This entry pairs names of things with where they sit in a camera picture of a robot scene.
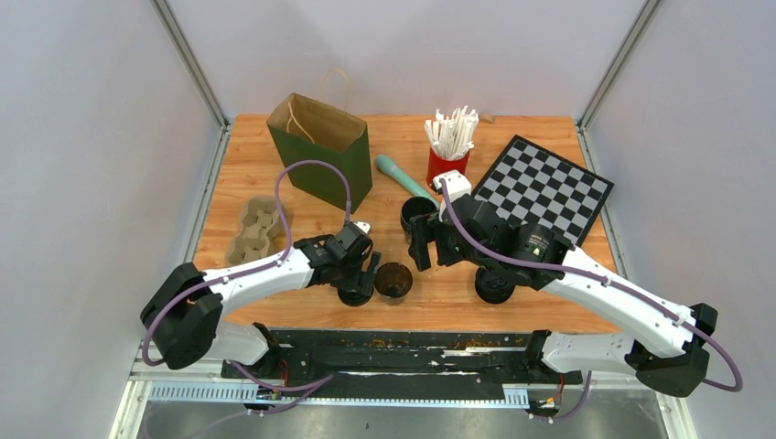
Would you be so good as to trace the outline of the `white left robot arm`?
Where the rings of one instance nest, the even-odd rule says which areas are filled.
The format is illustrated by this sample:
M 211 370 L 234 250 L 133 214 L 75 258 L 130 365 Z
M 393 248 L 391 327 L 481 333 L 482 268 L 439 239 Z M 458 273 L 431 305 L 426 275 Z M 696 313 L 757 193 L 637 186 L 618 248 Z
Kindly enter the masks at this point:
M 348 221 L 336 234 L 294 242 L 290 248 L 231 268 L 176 267 L 140 313 L 144 343 L 154 344 L 161 363 L 184 369 L 201 359 L 236 361 L 259 378 L 273 376 L 280 353 L 258 323 L 237 325 L 230 313 L 274 294 L 316 285 L 336 289 L 348 306 L 368 303 L 380 253 L 373 250 L 371 225 Z

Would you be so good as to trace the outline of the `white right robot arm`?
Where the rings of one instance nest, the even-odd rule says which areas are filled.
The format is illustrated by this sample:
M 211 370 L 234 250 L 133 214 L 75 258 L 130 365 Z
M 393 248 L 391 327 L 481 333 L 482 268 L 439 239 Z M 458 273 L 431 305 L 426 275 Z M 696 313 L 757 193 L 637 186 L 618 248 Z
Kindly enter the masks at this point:
M 643 385 L 686 397 L 706 378 L 704 345 L 716 328 L 717 311 L 706 304 L 684 306 L 650 294 L 609 271 L 552 230 L 519 225 L 465 195 L 444 211 L 408 221 L 409 254 L 416 268 L 430 268 L 428 245 L 437 262 L 476 265 L 475 289 L 500 304 L 517 286 L 562 296 L 607 319 L 616 334 L 567 334 L 535 330 L 523 355 L 528 378 L 546 381 L 556 373 L 595 370 L 635 377 Z

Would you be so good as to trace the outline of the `stack of black cups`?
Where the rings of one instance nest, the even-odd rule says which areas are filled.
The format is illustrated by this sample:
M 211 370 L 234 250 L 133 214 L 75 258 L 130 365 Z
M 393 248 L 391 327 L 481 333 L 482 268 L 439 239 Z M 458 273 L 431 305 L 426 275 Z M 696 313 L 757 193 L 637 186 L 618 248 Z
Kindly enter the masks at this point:
M 437 203 L 430 198 L 416 196 L 409 198 L 401 207 L 400 224 L 404 231 L 404 240 L 411 243 L 411 229 L 409 221 L 418 215 L 427 215 L 437 211 Z

